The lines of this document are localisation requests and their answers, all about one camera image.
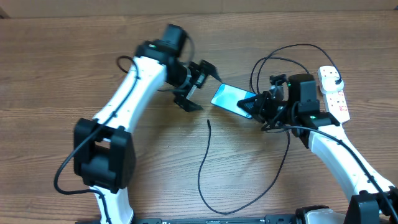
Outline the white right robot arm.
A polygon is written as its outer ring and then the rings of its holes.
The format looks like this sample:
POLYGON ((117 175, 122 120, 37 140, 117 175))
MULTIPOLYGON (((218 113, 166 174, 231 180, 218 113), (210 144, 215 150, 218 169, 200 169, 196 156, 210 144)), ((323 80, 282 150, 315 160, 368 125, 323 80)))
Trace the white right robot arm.
POLYGON ((311 74, 271 76, 271 87, 237 106, 264 123, 262 131, 291 131, 329 169, 349 200, 345 214, 327 206, 298 208, 291 223, 397 223, 397 187, 380 175, 349 141, 342 124, 321 111, 311 74))

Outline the blue smartphone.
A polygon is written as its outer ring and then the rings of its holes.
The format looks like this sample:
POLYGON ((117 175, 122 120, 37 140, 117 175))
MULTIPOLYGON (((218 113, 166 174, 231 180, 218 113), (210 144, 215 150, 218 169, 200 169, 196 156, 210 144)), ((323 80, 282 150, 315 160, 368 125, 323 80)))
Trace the blue smartphone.
POLYGON ((238 107, 238 101, 251 98, 255 95, 250 91, 222 83, 211 99, 211 104, 244 118, 252 119, 249 113, 238 107))

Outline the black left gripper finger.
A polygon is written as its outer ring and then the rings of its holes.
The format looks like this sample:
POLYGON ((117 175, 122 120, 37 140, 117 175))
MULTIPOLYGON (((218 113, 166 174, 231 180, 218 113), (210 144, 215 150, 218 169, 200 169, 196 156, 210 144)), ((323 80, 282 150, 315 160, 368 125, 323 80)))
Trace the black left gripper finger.
POLYGON ((210 75, 214 79, 218 80, 219 82, 222 82, 222 79, 220 78, 216 67, 212 63, 207 62, 206 60, 201 60, 200 61, 200 68, 201 68, 200 71, 204 75, 206 75, 206 76, 210 75))
POLYGON ((200 105, 186 99, 183 95, 176 95, 174 98, 174 103, 176 103, 179 107, 181 107, 181 109, 185 110, 186 112, 193 112, 203 109, 200 105))

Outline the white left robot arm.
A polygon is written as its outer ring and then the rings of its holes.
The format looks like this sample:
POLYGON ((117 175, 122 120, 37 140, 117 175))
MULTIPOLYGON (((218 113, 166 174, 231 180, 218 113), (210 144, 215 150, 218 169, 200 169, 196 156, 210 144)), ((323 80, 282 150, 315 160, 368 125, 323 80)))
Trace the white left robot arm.
POLYGON ((206 60, 180 61, 191 37, 169 24, 161 39, 137 46, 126 77, 113 97, 92 119, 81 118, 73 130, 73 150, 55 173, 53 186, 63 195, 93 193, 101 212, 98 223, 132 223, 134 211, 127 187, 136 165, 132 134, 154 94, 164 83, 172 86, 174 103, 186 112, 202 107, 190 97, 208 76, 219 80, 206 60))

